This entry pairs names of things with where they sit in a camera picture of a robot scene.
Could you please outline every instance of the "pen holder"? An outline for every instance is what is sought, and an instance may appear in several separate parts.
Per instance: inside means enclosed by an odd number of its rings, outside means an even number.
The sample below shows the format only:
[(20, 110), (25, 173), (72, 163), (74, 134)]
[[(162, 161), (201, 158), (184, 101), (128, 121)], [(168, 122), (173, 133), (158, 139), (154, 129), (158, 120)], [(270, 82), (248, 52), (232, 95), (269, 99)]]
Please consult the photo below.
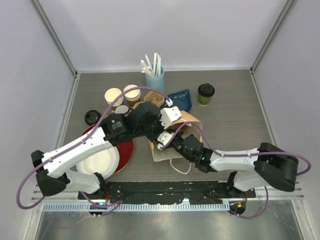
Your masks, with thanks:
[(146, 86), (149, 88), (157, 89), (161, 92), (165, 91), (165, 70), (163, 67), (161, 67), (161, 74), (158, 77), (151, 77), (147, 74), (145, 75), (145, 82)]

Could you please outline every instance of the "red plate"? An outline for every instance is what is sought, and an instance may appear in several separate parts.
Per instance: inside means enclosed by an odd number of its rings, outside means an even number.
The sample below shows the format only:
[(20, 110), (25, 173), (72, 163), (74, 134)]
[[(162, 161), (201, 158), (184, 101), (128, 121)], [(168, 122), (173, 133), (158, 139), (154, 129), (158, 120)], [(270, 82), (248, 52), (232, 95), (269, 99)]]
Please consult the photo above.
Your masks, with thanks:
[[(91, 125), (90, 127), (88, 127), (82, 134), (86, 134), (87, 132), (89, 132), (91, 129), (93, 129), (95, 126), (94, 125)], [(118, 172), (120, 172), (120, 170), (122, 170), (129, 162), (131, 156), (132, 156), (132, 153), (134, 151), (134, 141), (130, 141), (130, 142), (124, 142), (124, 143), (121, 143), (119, 144), (118, 146), (116, 146), (116, 148), (118, 149), (119, 151), (119, 157), (120, 157), (120, 160), (119, 160), (119, 165), (118, 167), (116, 168), (115, 172), (113, 174), (116, 174)]]

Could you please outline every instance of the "white paper cup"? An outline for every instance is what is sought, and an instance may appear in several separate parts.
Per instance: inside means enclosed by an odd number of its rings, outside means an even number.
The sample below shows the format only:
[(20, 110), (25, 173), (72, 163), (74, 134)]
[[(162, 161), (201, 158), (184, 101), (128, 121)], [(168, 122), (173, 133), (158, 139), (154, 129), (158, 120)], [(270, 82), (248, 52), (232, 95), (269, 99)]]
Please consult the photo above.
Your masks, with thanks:
[[(131, 84), (126, 86), (123, 91), (127, 91), (132, 88), (138, 87), (137, 85)], [(136, 103), (140, 102), (141, 92), (140, 89), (132, 90), (124, 95), (125, 99), (128, 101), (131, 107), (133, 107)]]
[(129, 112), (129, 108), (126, 105), (118, 106), (115, 109), (116, 114), (127, 114)]
[[(120, 94), (121, 90), (119, 88), (110, 88), (105, 92), (104, 98), (106, 102), (110, 105)], [(122, 96), (115, 104), (112, 106), (112, 109), (115, 110), (118, 106), (120, 106), (124, 101), (124, 97)]]

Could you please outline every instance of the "blue plastic bag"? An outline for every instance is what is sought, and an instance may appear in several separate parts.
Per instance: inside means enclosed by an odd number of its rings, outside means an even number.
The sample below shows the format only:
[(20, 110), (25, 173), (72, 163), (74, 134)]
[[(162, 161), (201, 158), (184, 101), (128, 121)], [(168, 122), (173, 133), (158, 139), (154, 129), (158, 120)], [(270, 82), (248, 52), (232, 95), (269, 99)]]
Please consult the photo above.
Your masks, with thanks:
[(180, 111), (189, 112), (192, 108), (191, 96), (188, 88), (169, 94), (168, 97), (172, 100), (173, 106), (177, 106)]

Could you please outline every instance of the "white plate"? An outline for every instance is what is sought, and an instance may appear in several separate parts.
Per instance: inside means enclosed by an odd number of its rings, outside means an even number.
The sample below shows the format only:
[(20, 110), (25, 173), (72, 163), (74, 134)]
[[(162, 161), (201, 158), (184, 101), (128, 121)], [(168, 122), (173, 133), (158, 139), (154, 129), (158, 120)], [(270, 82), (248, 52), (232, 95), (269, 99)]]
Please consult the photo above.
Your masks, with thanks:
[(76, 169), (83, 174), (99, 173), (106, 179), (116, 171), (119, 160), (119, 151), (116, 147), (113, 147), (100, 151), (79, 162), (76, 165)]

